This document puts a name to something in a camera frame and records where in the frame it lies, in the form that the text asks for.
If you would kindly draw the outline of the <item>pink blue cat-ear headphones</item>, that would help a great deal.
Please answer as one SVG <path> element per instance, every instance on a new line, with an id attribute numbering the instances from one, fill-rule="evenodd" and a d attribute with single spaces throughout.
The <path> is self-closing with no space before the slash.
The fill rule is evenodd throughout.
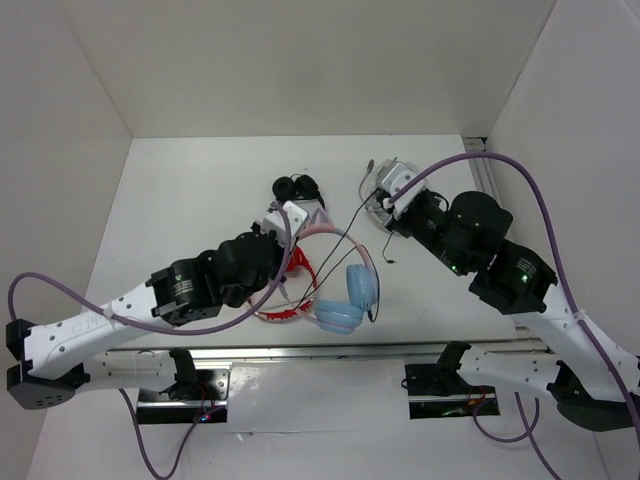
<path id="1" fill-rule="evenodd" d="M 338 266 L 344 267 L 340 274 L 344 278 L 344 295 L 335 300 L 323 292 L 323 288 L 330 283 L 330 276 L 336 273 L 336 268 L 331 267 L 327 272 L 320 273 L 305 254 L 315 269 L 317 286 L 311 289 L 311 284 L 308 284 L 302 300 L 307 300 L 312 294 L 315 295 L 315 299 L 311 312 L 302 314 L 300 320 L 305 320 L 325 332 L 349 335 L 354 333 L 364 320 L 376 320 L 379 296 L 377 269 L 366 247 L 349 233 L 335 226 L 322 207 L 317 207 L 311 213 L 306 227 L 296 241 L 329 235 L 335 235 L 347 247 L 342 258 L 336 262 Z"/>

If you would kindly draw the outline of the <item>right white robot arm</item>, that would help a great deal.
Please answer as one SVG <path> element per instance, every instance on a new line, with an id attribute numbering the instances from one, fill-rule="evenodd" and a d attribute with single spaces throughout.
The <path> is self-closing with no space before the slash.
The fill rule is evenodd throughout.
<path id="1" fill-rule="evenodd" d="M 423 189 L 383 202 L 388 227 L 412 237 L 500 314 L 519 321 L 549 354 L 501 355 L 449 343 L 436 379 L 448 392 L 469 386 L 505 388 L 546 400 L 590 431 L 633 427 L 639 417 L 639 359 L 584 312 L 573 312 L 556 273 L 534 251 L 506 239 L 513 217 L 490 196 L 457 195 L 447 210 Z"/>

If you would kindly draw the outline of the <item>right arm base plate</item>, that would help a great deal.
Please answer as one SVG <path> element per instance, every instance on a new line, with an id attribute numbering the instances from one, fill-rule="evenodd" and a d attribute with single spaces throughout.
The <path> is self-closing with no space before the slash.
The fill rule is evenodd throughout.
<path id="1" fill-rule="evenodd" d="M 401 387 L 407 392 L 411 420 L 499 416 L 495 389 L 470 386 L 436 364 L 406 364 Z"/>

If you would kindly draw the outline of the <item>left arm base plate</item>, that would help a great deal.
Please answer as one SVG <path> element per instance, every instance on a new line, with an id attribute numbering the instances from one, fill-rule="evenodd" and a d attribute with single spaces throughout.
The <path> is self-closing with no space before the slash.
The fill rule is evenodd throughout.
<path id="1" fill-rule="evenodd" d="M 231 364 L 196 366 L 197 382 L 182 393 L 140 390 L 134 403 L 141 425 L 222 424 L 227 422 Z"/>

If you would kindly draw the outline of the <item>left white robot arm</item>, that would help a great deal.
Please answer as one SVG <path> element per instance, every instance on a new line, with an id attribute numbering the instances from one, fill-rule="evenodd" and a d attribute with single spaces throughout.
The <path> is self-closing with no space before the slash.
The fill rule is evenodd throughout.
<path id="1" fill-rule="evenodd" d="M 186 335 L 185 325 L 239 308 L 286 270 L 289 237 L 245 232 L 215 250 L 178 260 L 132 291 L 95 306 L 69 295 L 86 312 L 48 325 L 13 318 L 6 346 L 16 359 L 7 371 L 7 391 L 26 410 L 47 409 L 76 394 L 139 388 L 184 399 L 200 379 L 185 348 L 167 352 L 118 352 L 148 333 Z"/>

